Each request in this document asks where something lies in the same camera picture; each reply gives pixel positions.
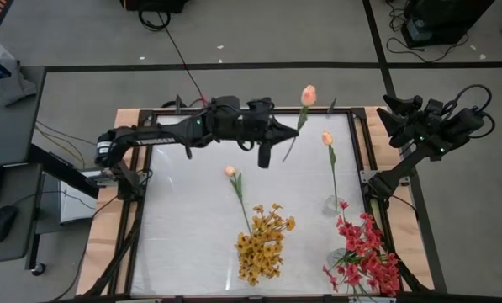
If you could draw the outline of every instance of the white table surface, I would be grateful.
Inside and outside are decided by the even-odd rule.
[[[162,124],[183,117],[164,116]],[[297,115],[277,115],[295,127]],[[346,218],[361,223],[364,212],[348,119],[345,114],[326,118],[312,114],[300,131],[285,163],[290,145],[273,147],[268,169],[257,166],[258,148],[242,151],[234,141],[212,142],[193,149],[188,160],[183,146],[154,146],[131,294],[146,295],[323,295],[333,290],[322,266],[327,255],[345,247],[336,230],[336,216],[323,213],[333,194],[329,154],[321,141],[328,130],[336,151],[336,183],[340,198],[350,207]],[[243,173],[243,196],[249,217],[252,207],[272,203],[284,207],[283,218],[293,215],[296,227],[285,231],[281,276],[260,278],[251,287],[238,279],[234,244],[246,232],[240,203],[225,176],[226,165]],[[346,293],[346,285],[339,287]]]

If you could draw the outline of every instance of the yellow flower bunch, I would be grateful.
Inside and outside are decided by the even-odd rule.
[[[258,205],[253,210],[258,214],[252,217],[252,233],[247,236],[241,232],[235,248],[239,253],[240,279],[246,279],[251,286],[258,284],[258,277],[280,276],[283,264],[280,252],[283,250],[283,231],[295,227],[295,218],[286,220],[275,212],[281,205],[273,204],[273,211],[264,216],[264,208]]]

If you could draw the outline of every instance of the tulip stem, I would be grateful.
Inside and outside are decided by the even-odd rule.
[[[338,198],[336,198],[335,167],[333,167],[333,186],[335,187],[335,212],[337,212],[338,211]]]
[[[336,195],[336,176],[335,176],[335,163],[336,155],[333,146],[329,145],[329,161],[331,163],[331,171],[333,172],[333,187],[335,188],[335,212],[338,212],[338,197]]]
[[[303,127],[304,123],[307,122],[307,114],[309,113],[309,107],[308,106],[304,106],[300,111],[299,111],[299,119],[298,119],[298,132],[301,130],[301,128]],[[288,152],[286,153],[286,156],[284,156],[283,158],[283,163],[284,161],[286,161],[286,159],[288,158],[288,155],[290,154],[290,152],[292,151],[292,148],[293,148],[293,144],[295,143],[295,139],[297,139],[298,137],[294,137],[293,140],[292,140],[292,145],[290,145],[290,148],[288,148]]]
[[[284,156],[283,158],[283,163],[284,161],[286,161],[286,159],[288,158],[288,155],[290,154],[290,152],[292,151],[292,148],[293,148],[293,144],[295,143],[295,139],[297,139],[298,137],[295,137],[293,138],[292,140],[292,144],[290,145],[290,148],[288,148],[288,152],[286,153],[286,156]]]
[[[247,228],[249,229],[249,234],[252,235],[251,225],[249,224],[249,219],[247,218],[247,213],[245,211],[245,206],[243,205],[243,188],[241,186],[241,173],[236,176],[235,174],[232,176],[233,179],[230,180],[232,186],[234,187],[235,193],[237,194],[237,199],[240,201],[241,209],[243,210],[243,216],[245,217],[245,223],[247,224]]]

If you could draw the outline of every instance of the computer mouse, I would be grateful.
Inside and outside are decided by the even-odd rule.
[[[11,231],[17,213],[17,206],[6,205],[0,208],[0,242],[4,241]]]

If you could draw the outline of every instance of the table leg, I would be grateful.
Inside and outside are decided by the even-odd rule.
[[[94,199],[98,198],[99,189],[88,183],[84,175],[79,173],[75,168],[67,166],[35,144],[30,145],[28,162],[42,164],[43,170],[53,177],[68,183],[73,188],[82,191]]]

